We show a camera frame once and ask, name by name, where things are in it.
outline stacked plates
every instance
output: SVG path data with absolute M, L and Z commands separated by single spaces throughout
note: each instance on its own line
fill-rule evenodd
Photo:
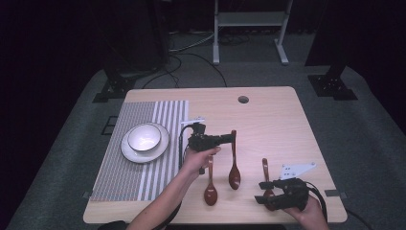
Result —
M 146 163 L 156 159 L 167 149 L 169 133 L 155 123 L 144 123 L 132 128 L 122 140 L 122 153 L 135 163 Z

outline striped placemat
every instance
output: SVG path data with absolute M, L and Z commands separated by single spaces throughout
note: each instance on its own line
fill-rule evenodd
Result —
M 188 112 L 188 101 L 123 103 L 90 200 L 155 199 L 178 172 L 178 137 L 183 127 L 181 122 L 189 120 Z M 143 123 L 165 127 L 169 145 L 157 159 L 138 164 L 123 156 L 121 142 L 128 131 Z

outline human arm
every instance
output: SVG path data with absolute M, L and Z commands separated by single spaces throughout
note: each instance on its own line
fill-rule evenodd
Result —
M 308 196 L 307 205 L 302 211 L 296 207 L 283 210 L 297 220 L 305 230 L 328 230 L 319 200 L 311 195 Z
M 180 204 L 193 181 L 199 176 L 199 169 L 208 167 L 209 155 L 219 151 L 220 147 L 201 152 L 187 149 L 185 162 L 179 173 L 164 191 L 131 221 L 127 230 L 150 230 L 166 220 Z

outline wooden table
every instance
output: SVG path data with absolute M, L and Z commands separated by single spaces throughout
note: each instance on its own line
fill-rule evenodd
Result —
M 248 103 L 240 103 L 244 96 Z M 182 207 L 172 223 L 289 223 L 295 222 L 283 211 L 269 212 L 254 196 L 263 191 L 262 158 L 268 159 L 271 180 L 278 179 L 282 164 L 314 162 L 315 169 L 299 176 L 313 183 L 327 204 L 329 222 L 343 222 L 347 214 L 339 196 L 326 196 L 335 190 L 326 162 L 295 90 L 291 87 L 190 88 L 131 90 L 125 103 L 188 100 L 190 118 L 204 117 L 206 134 L 237 131 L 237 166 L 241 173 L 238 190 L 231 189 L 228 174 L 232 167 L 231 145 L 221 145 L 214 157 L 215 206 L 208 206 L 203 193 L 208 174 L 200 175 L 189 188 Z M 89 201 L 84 212 L 87 223 L 126 222 L 140 213 L 150 201 Z

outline brown spoon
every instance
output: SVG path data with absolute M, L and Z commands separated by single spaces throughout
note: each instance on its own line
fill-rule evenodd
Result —
M 265 174 L 265 181 L 269 182 L 269 172 L 268 172 L 268 160 L 266 158 L 262 158 L 262 167 L 263 173 Z M 263 196 L 270 197 L 274 196 L 274 192 L 272 190 L 266 190 Z M 270 211 L 275 211 L 275 207 L 272 204 L 265 204 L 265 207 Z
M 231 134 L 234 135 L 235 140 L 232 143 L 231 147 L 233 150 L 233 167 L 230 170 L 229 174 L 229 183 L 232 189 L 237 190 L 239 187 L 239 183 L 241 182 L 241 175 L 239 174 L 239 170 L 237 168 L 237 162 L 236 162 L 236 137 L 237 137 L 237 132 L 233 130 Z
M 204 200 L 209 206 L 215 205 L 217 202 L 217 190 L 213 184 L 213 156 L 209 156 L 209 185 L 204 192 Z

